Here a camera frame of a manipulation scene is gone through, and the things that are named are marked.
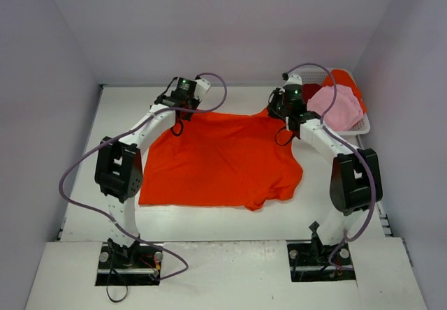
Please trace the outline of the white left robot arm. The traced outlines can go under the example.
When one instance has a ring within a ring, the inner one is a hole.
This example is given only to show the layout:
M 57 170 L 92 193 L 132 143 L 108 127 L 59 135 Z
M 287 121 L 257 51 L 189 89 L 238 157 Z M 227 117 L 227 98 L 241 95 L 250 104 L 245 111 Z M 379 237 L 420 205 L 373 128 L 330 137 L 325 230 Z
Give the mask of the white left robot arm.
M 180 120 L 189 120 L 190 112 L 174 111 L 173 108 L 195 110 L 208 92 L 211 84 L 202 78 L 177 79 L 176 88 L 168 96 L 165 92 L 157 97 L 147 114 L 132 127 L 132 134 L 111 142 L 98 151 L 94 180 L 105 195 L 109 214 L 124 229 L 112 227 L 108 239 L 109 251 L 125 268 L 133 267 L 140 258 L 140 236 L 135 221 L 135 196 L 143 183 L 142 155 L 165 131 Z

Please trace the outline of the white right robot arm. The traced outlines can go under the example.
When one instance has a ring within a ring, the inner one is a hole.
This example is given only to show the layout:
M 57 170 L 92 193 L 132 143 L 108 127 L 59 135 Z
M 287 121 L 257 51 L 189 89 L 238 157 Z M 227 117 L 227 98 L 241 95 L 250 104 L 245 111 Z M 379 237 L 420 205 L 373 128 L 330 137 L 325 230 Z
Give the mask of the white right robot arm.
M 335 252 L 334 246 L 352 242 L 365 231 L 375 204 L 383 197 L 379 158 L 373 149 L 361 149 L 347 142 L 308 111 L 298 84 L 276 88 L 270 94 L 270 117 L 284 122 L 284 129 L 312 146 L 331 166 L 329 197 L 332 210 L 316 229 L 309 254 L 324 263 Z

